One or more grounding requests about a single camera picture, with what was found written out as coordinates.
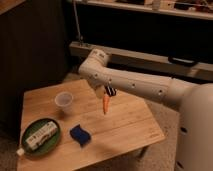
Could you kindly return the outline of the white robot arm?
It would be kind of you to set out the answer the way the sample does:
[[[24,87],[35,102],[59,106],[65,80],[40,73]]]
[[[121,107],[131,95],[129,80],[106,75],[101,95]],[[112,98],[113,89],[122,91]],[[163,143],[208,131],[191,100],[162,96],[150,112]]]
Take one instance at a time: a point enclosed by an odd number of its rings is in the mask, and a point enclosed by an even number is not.
[[[174,171],[213,171],[213,83],[111,69],[110,56],[93,49],[79,67],[93,89],[110,86],[180,113]]]

